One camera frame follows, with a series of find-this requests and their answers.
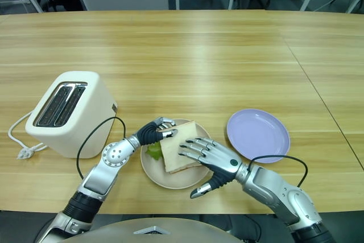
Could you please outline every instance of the lavender plate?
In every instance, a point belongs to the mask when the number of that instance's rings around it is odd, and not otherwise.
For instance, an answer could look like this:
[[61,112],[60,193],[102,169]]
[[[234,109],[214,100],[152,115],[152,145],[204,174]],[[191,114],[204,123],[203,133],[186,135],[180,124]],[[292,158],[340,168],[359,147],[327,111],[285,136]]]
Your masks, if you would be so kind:
[[[287,155],[291,141],[286,127],[273,115],[259,109],[243,109],[227,122],[227,136],[234,148],[247,159],[263,155]],[[272,163],[282,158],[258,159]]]

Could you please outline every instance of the beige plate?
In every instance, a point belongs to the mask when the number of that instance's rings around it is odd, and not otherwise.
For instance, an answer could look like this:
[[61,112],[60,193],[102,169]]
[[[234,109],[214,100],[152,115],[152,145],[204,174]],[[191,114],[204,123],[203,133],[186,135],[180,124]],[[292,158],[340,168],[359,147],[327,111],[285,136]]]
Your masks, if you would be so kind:
[[[174,119],[177,125],[181,125],[183,123],[189,122],[189,120],[185,119]],[[209,133],[200,126],[196,124],[196,129],[198,136],[210,138]],[[184,189],[190,186],[195,185],[201,179],[203,179],[209,169],[205,166],[198,166],[188,168],[186,170],[177,172],[175,174],[167,173],[164,169],[164,160],[160,158],[159,160],[155,160],[148,154],[146,154],[147,146],[144,145],[140,151],[140,161],[142,162],[142,166],[144,172],[147,176],[156,184],[168,188],[168,189]]]

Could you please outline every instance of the green lettuce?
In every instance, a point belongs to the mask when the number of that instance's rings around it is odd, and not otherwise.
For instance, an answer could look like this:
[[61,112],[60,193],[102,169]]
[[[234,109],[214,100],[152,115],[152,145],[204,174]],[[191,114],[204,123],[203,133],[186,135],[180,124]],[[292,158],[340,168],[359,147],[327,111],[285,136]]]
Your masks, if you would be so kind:
[[162,148],[160,147],[159,142],[156,142],[156,143],[153,143],[152,145],[149,145],[146,153],[149,156],[151,156],[152,158],[154,158],[155,160],[159,160],[160,157],[163,157]]

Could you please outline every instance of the white toaster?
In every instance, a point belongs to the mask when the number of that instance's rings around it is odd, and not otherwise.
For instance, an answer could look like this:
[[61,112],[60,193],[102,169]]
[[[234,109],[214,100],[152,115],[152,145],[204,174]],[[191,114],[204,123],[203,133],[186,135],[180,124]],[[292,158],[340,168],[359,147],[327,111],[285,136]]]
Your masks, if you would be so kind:
[[[67,158],[75,158],[89,133],[113,117],[117,103],[100,76],[90,71],[61,74],[31,113],[26,132]],[[80,158],[92,158],[104,147],[113,120],[88,139]]]

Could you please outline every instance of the bread slice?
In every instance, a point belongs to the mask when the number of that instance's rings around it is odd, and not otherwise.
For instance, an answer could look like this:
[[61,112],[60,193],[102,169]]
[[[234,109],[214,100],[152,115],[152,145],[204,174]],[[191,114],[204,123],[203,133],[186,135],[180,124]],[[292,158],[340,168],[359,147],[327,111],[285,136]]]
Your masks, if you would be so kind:
[[190,167],[200,166],[201,164],[193,159],[178,154],[181,143],[184,143],[186,139],[198,137],[195,121],[186,122],[173,128],[178,129],[178,133],[172,138],[165,138],[160,141],[166,172],[173,174]]

